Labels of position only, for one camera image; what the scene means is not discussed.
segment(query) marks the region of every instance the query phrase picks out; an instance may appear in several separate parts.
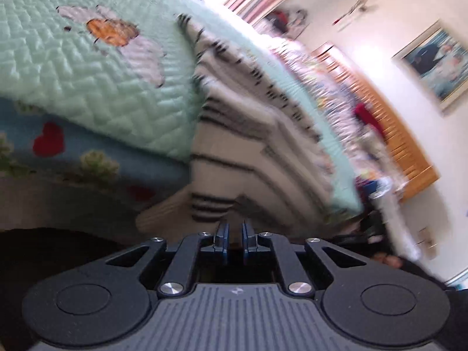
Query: wooden headboard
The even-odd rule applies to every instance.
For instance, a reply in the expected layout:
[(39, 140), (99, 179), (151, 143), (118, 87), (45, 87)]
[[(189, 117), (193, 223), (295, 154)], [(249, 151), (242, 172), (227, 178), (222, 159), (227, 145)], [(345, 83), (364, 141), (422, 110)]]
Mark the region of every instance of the wooden headboard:
[(335, 45), (326, 43), (313, 52), (339, 83), (346, 83), (364, 102), (371, 103), (373, 115), (384, 129), (387, 148), (408, 177), (403, 200), (429, 187), (438, 179), (437, 172), (406, 126), (385, 99), (366, 80), (362, 72)]

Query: white and black striped fabric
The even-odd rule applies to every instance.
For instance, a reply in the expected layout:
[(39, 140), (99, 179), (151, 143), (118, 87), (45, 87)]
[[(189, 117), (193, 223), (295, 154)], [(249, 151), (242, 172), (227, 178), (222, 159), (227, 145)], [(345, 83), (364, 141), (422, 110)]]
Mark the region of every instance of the white and black striped fabric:
[(288, 236), (322, 233), (331, 167), (311, 118), (240, 50), (188, 16), (178, 22), (206, 96), (192, 145), (193, 220), (214, 223), (236, 208)]

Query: quilted blanket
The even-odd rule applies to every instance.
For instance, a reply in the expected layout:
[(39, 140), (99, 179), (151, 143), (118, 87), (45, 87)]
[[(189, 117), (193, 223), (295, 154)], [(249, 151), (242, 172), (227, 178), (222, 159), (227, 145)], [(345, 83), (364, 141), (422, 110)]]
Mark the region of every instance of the quilted blanket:
[(202, 0), (2, 0), (0, 97), (38, 106), (132, 147), (188, 161), (203, 98), (176, 17), (235, 42), (322, 133), (336, 168), (332, 207), (358, 213), (353, 171), (313, 99), (252, 27)]

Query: picture frame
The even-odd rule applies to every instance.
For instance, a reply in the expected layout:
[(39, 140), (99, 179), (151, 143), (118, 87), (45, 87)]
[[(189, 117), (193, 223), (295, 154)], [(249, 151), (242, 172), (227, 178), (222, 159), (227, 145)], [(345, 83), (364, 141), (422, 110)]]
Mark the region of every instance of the picture frame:
[(440, 20), (393, 56), (443, 111), (468, 89), (468, 46)]

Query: silver bolt head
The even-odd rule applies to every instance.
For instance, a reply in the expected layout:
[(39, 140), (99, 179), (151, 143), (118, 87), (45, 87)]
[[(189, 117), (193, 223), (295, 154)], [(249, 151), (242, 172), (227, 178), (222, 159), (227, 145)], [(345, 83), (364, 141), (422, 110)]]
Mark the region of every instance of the silver bolt head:
[(312, 286), (307, 282), (293, 282), (288, 289), (295, 294), (306, 294), (312, 290)]
[(159, 290), (164, 294), (174, 295), (179, 294), (183, 290), (183, 286), (177, 282), (166, 282), (161, 285)]

